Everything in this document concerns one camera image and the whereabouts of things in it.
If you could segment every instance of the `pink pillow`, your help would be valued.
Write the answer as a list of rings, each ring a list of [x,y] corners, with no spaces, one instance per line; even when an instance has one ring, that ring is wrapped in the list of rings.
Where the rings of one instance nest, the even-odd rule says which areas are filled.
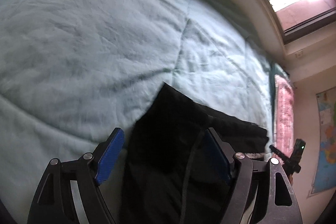
[[[286,79],[279,75],[275,75],[274,79],[276,88],[274,146],[289,157],[293,152],[294,146],[294,92]]]

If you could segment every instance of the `metal screw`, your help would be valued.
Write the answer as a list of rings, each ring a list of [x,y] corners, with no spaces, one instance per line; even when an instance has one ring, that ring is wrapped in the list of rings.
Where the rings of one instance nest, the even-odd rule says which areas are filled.
[[[271,158],[271,163],[276,165],[279,163],[279,160],[277,158]]]
[[[92,158],[92,154],[91,154],[91,153],[85,153],[85,154],[83,155],[83,158],[84,158],[85,160],[89,160],[89,159]]]
[[[245,158],[245,155],[241,152],[238,152],[236,153],[236,158],[242,160],[243,158]]]
[[[50,161],[50,164],[51,165],[56,165],[58,163],[58,159],[52,159],[51,161]]]

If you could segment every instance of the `folded black fabric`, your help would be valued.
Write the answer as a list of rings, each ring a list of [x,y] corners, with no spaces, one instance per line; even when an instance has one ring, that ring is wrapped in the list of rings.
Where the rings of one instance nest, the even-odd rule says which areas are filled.
[[[204,152],[212,127],[236,152],[263,153],[267,131],[199,105],[164,84],[135,124],[125,165],[120,223],[212,223],[229,187]]]

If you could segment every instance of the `black cloth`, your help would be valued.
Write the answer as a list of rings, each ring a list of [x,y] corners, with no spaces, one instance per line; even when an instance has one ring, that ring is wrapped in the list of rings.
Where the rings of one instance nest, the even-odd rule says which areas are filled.
[[[202,142],[214,128],[236,152],[263,153],[267,131],[199,105],[164,84],[128,146],[120,223],[215,223],[229,187]]]

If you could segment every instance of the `light blue bed sheet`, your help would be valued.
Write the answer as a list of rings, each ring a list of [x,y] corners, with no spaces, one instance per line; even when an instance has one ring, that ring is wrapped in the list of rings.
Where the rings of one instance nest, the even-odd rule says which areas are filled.
[[[266,128],[271,143],[270,66],[258,45],[229,0],[0,0],[3,203],[26,223],[49,160],[77,159],[115,127],[128,140],[163,82]],[[116,219],[126,155],[127,143],[101,187]]]

